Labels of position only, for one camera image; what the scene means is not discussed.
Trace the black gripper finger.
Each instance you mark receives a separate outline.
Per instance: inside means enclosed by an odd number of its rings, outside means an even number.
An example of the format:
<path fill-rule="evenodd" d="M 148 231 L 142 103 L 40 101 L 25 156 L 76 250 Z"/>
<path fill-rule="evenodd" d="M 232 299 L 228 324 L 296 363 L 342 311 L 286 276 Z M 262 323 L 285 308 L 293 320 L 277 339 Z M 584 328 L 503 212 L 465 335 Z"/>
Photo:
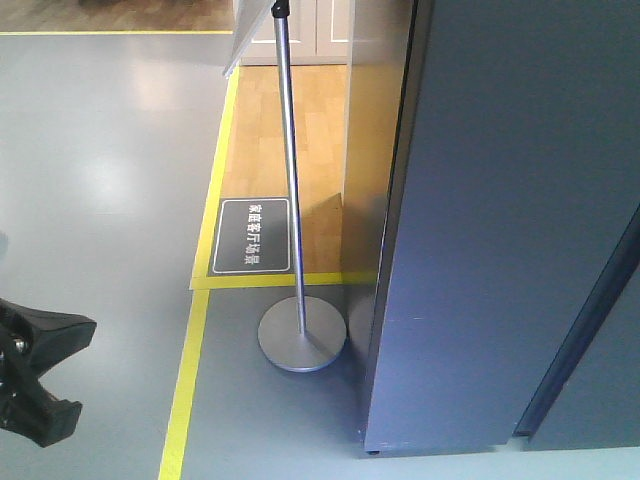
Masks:
<path fill-rule="evenodd" d="M 42 376 L 87 348 L 97 323 L 82 315 L 37 310 L 2 299 L 1 326 L 33 373 Z"/>
<path fill-rule="evenodd" d="M 83 404 L 58 399 L 17 351 L 1 360 L 1 428 L 48 447 L 74 434 Z"/>

